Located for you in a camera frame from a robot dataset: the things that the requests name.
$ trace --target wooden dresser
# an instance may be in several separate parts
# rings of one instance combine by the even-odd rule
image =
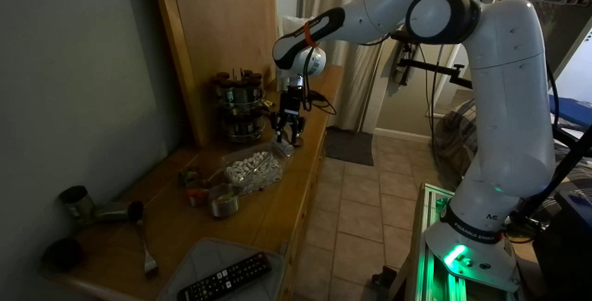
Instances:
[[[332,102],[341,79],[341,67],[329,66],[323,75],[311,79],[311,88]],[[269,90],[267,99],[278,103],[279,95]],[[157,277],[144,277],[142,244],[135,227],[124,222],[82,229],[75,237],[86,254],[83,263],[68,274],[42,273],[102,300],[154,300],[191,246],[201,238],[211,237],[283,254],[281,300],[291,299],[308,214],[315,202],[328,120],[328,114],[318,109],[302,114],[307,117],[302,133],[304,146],[288,160],[281,181],[243,196],[239,212],[231,217],[214,219],[207,208],[191,208],[177,180],[179,170],[186,166],[199,166],[207,175],[220,166],[220,156],[247,147],[222,140],[214,140],[199,151],[178,150],[120,198],[124,202],[141,200],[146,206],[146,237],[150,253],[158,262]],[[268,124],[256,143],[271,138]]]

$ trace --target orange band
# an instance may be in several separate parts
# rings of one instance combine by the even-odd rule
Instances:
[[[310,26],[309,26],[309,22],[305,22],[304,23],[304,40],[306,40],[306,43],[313,47],[313,48],[317,48],[318,45],[313,41],[313,39],[310,37]]]

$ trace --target door mat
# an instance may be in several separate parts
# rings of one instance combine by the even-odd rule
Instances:
[[[374,166],[372,160],[372,135],[364,132],[327,128],[325,139],[327,157],[354,164]]]

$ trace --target curtain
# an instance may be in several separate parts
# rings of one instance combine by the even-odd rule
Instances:
[[[302,16],[314,17],[330,8],[353,0],[302,0]],[[343,41],[320,44],[327,53],[327,63],[343,67],[343,81],[335,99],[338,114],[329,122],[344,130],[358,131],[372,89],[374,72],[378,64],[381,45],[358,46]]]

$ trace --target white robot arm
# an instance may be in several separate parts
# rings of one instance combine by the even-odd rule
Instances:
[[[479,114],[479,152],[425,240],[450,273],[514,292],[516,259],[500,230],[521,197],[545,189],[555,167],[545,47],[530,2],[356,0],[319,15],[308,32],[305,25],[281,37],[273,58],[280,69],[302,71],[315,42],[372,42],[402,23],[420,43],[465,46]],[[323,67],[312,57],[308,74]]]

